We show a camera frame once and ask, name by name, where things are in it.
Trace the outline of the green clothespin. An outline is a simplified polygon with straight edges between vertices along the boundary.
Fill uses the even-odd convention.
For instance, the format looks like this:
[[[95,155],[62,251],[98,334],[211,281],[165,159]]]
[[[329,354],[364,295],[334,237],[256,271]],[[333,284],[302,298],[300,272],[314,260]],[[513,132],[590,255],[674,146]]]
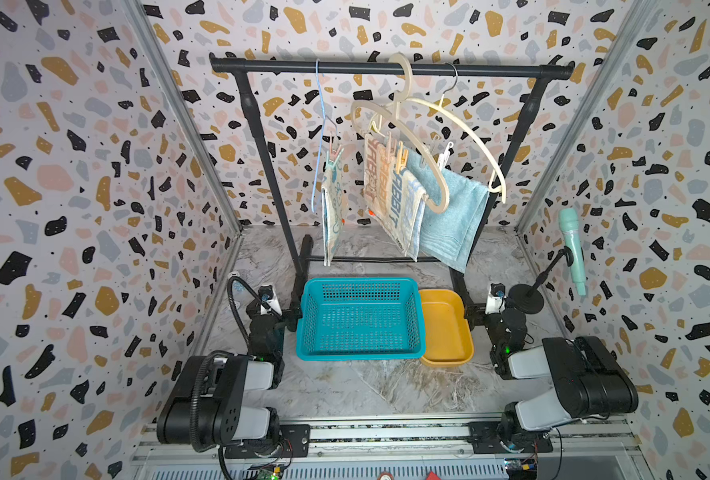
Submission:
[[[335,170],[336,160],[336,156],[333,155],[331,151],[326,152],[326,161],[324,166],[324,172],[326,175],[331,174]]]

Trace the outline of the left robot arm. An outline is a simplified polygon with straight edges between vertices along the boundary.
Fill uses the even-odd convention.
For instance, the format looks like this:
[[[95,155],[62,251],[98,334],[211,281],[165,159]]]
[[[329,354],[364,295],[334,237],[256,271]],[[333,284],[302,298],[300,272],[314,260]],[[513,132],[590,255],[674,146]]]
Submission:
[[[157,418],[157,440],[199,453],[243,446],[258,456],[271,455],[281,445],[278,413],[246,406],[244,396],[275,389],[282,380],[282,310],[273,304],[271,286],[254,290],[237,275],[228,279],[227,299],[247,352],[215,350],[190,357]]]

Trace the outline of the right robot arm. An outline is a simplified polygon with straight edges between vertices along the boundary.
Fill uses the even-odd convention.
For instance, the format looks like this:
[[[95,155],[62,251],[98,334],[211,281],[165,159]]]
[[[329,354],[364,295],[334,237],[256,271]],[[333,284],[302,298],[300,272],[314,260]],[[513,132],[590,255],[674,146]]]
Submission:
[[[505,380],[548,378],[552,386],[505,407],[498,427],[503,442],[545,433],[589,417],[634,412],[638,393],[628,375],[595,336],[548,337],[528,348],[525,314],[505,308],[484,316],[490,359]]]

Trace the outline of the blue wire hanger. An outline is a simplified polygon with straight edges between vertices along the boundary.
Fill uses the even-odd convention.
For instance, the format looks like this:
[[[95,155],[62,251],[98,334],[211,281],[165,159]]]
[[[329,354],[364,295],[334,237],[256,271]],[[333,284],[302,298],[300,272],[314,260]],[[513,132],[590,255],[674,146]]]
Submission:
[[[318,93],[318,103],[319,103],[319,108],[320,108],[320,124],[319,124],[319,129],[317,133],[317,150],[316,150],[316,155],[315,155],[315,166],[313,169],[313,179],[312,179],[312,190],[311,190],[311,195],[310,195],[310,202],[311,202],[311,211],[313,214],[316,214],[318,211],[317,208],[317,203],[316,203],[316,197],[317,197],[317,184],[318,180],[320,178],[320,173],[321,173],[321,163],[323,159],[323,136],[326,130],[326,126],[328,124],[332,124],[335,126],[335,128],[338,128],[336,122],[327,114],[326,110],[326,102],[324,99],[324,89],[322,86],[322,79],[321,79],[321,60],[317,58],[314,63],[314,78],[315,78],[315,85],[316,85],[316,90]]]

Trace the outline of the cream towel blue cartoon print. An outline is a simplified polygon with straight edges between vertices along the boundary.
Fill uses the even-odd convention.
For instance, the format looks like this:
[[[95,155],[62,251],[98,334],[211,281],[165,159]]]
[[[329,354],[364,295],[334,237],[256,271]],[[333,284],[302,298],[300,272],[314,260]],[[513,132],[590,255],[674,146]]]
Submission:
[[[326,175],[321,186],[323,241],[323,265],[330,267],[335,257],[339,236],[345,225],[343,200],[346,198],[342,185],[343,169],[338,162],[335,170]]]

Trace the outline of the pink clothespin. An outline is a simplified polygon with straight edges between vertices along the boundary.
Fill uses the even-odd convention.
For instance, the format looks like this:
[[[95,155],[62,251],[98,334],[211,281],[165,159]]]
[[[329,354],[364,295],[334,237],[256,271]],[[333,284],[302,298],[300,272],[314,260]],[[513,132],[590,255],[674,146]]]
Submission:
[[[330,167],[331,169],[335,169],[335,168],[336,168],[336,165],[337,165],[337,163],[339,162],[339,160],[340,160],[340,158],[341,158],[341,156],[342,156],[343,151],[344,151],[344,148],[343,148],[343,147],[338,147],[336,150],[332,150],[332,151],[331,151],[331,158],[330,158],[331,162],[330,162],[330,165],[329,165],[329,167]]]

